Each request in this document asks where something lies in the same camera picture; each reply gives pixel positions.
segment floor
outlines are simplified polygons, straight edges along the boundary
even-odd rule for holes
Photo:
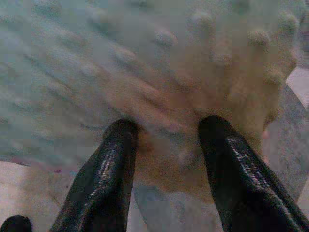
[[[307,65],[297,67],[287,80],[290,88],[284,89],[286,99],[283,101],[292,99],[295,102],[285,106],[285,115],[281,121],[274,123],[273,129],[270,128],[274,134],[278,134],[278,131],[282,134],[280,140],[277,136],[277,141],[274,141],[276,139],[272,139],[270,133],[270,139],[265,142],[264,147],[268,153],[277,156],[278,150],[282,153],[279,159],[270,154],[274,157],[273,159],[276,159],[270,160],[270,167],[309,218],[309,157],[306,153],[309,145],[308,68]],[[284,136],[291,138],[294,136],[293,133],[300,138],[298,142],[285,139]],[[47,173],[18,164],[0,162],[0,224],[9,216],[22,214],[28,216],[33,222],[34,232],[47,231],[53,224],[72,181],[72,175]],[[205,227],[209,231],[221,231],[214,205],[201,205],[181,193],[164,195],[153,187],[133,189],[128,232],[200,231]]]

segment black object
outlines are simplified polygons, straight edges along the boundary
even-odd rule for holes
[[[125,232],[138,127],[114,122],[78,172],[50,232]]]
[[[227,121],[210,116],[198,133],[225,232],[309,232],[278,178]]]
[[[0,232],[31,232],[32,226],[28,217],[15,215],[5,220]]]

